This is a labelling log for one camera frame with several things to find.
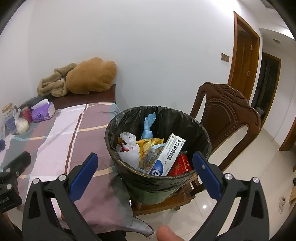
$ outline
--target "wooden chair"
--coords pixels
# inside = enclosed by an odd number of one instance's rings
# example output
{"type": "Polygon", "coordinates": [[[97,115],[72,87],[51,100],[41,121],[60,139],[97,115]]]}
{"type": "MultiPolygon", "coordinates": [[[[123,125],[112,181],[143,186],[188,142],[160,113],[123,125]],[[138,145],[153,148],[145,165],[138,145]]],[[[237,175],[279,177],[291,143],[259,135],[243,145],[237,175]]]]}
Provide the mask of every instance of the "wooden chair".
{"type": "MultiPolygon", "coordinates": [[[[197,92],[190,114],[193,118],[196,118],[205,95],[206,103],[201,124],[210,136],[212,153],[239,128],[244,125],[248,127],[245,137],[219,165],[221,171],[224,171],[260,133],[260,116],[238,90],[233,89],[229,85],[206,82],[197,92]]],[[[195,194],[204,189],[203,184],[199,184],[197,175],[194,175],[172,197],[162,203],[155,205],[143,204],[140,208],[132,205],[133,214],[137,216],[171,208],[179,210],[180,206],[188,204],[195,198],[195,194]]]]}

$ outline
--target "brown plush pillow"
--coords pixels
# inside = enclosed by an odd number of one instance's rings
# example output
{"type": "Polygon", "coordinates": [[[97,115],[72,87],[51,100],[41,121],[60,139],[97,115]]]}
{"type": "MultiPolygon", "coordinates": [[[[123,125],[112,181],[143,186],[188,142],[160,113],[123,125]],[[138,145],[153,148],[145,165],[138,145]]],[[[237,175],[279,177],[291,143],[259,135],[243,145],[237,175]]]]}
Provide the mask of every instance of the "brown plush pillow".
{"type": "Polygon", "coordinates": [[[111,88],[117,67],[113,61],[104,62],[98,57],[83,61],[66,76],[67,88],[75,94],[101,92],[111,88]]]}

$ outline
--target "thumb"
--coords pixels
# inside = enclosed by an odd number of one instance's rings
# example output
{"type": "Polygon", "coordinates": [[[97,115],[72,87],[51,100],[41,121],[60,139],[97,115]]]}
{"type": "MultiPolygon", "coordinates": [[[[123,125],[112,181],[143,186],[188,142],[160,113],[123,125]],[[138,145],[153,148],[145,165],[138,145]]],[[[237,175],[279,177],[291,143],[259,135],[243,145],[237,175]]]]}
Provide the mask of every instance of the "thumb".
{"type": "Polygon", "coordinates": [[[161,226],[157,230],[156,237],[158,241],[184,241],[166,225],[161,226]]]}

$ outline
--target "plush toy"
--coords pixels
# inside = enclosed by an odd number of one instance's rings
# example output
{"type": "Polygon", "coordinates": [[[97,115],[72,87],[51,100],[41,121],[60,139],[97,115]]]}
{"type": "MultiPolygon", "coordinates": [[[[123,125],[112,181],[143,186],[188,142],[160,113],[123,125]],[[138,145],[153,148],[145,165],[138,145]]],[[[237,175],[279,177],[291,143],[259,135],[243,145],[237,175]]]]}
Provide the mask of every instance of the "plush toy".
{"type": "Polygon", "coordinates": [[[46,96],[51,93],[55,97],[60,97],[66,95],[68,90],[75,94],[108,90],[117,74],[117,67],[113,61],[104,62],[94,57],[78,65],[71,63],[55,69],[54,72],[52,76],[40,81],[37,88],[39,95],[46,96]]]}
{"type": "Polygon", "coordinates": [[[83,61],[66,76],[67,88],[75,94],[101,92],[111,88],[117,67],[113,61],[104,62],[98,57],[83,61]]]}

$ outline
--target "blue logo on box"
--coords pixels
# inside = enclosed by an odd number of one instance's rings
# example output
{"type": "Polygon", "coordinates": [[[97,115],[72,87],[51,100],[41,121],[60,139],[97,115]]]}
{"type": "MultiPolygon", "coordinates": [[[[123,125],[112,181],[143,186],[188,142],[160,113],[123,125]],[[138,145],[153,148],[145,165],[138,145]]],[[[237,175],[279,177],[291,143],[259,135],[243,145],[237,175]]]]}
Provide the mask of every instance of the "blue logo on box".
{"type": "Polygon", "coordinates": [[[149,174],[154,176],[161,176],[163,173],[163,164],[160,160],[157,160],[152,169],[150,170],[149,174]]]}

